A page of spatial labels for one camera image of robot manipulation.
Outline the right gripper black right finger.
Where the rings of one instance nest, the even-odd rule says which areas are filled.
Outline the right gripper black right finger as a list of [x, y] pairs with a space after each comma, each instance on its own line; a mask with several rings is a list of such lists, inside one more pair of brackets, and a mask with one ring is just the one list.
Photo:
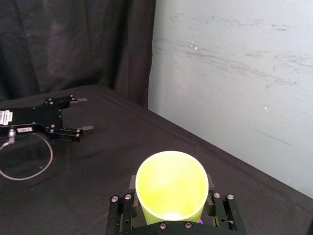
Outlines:
[[212, 217], [213, 226], [219, 232], [244, 232], [245, 225], [234, 194], [217, 192], [211, 176], [207, 177], [209, 193], [204, 208], [206, 214]]

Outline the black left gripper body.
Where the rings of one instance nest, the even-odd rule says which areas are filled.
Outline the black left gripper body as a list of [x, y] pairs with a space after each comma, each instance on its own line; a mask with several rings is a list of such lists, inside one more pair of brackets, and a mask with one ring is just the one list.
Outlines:
[[15, 130], [16, 134], [42, 133], [50, 140], [62, 140], [64, 138], [63, 108], [62, 97], [47, 98], [39, 106], [1, 108], [0, 137], [4, 138], [10, 130]]

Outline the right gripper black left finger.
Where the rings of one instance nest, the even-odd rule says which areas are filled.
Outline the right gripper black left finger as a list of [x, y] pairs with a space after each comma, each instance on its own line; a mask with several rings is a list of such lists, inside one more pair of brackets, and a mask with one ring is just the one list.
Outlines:
[[130, 179], [129, 191], [122, 196], [113, 195], [107, 218], [106, 235], [146, 235], [144, 227], [134, 227], [138, 215], [139, 199], [135, 190], [136, 175]]

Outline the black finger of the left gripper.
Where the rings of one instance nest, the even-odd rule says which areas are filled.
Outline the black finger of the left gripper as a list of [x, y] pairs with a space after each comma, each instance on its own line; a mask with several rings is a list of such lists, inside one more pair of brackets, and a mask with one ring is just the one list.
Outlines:
[[57, 98], [57, 104], [59, 109], [66, 109], [69, 108], [73, 104], [77, 104], [79, 102], [87, 102], [86, 98], [75, 98], [74, 95], [67, 95], [60, 98]]
[[79, 142], [80, 138], [87, 132], [91, 132], [93, 126], [83, 126], [81, 128], [59, 128], [53, 132], [50, 132], [51, 141], [70, 141]]

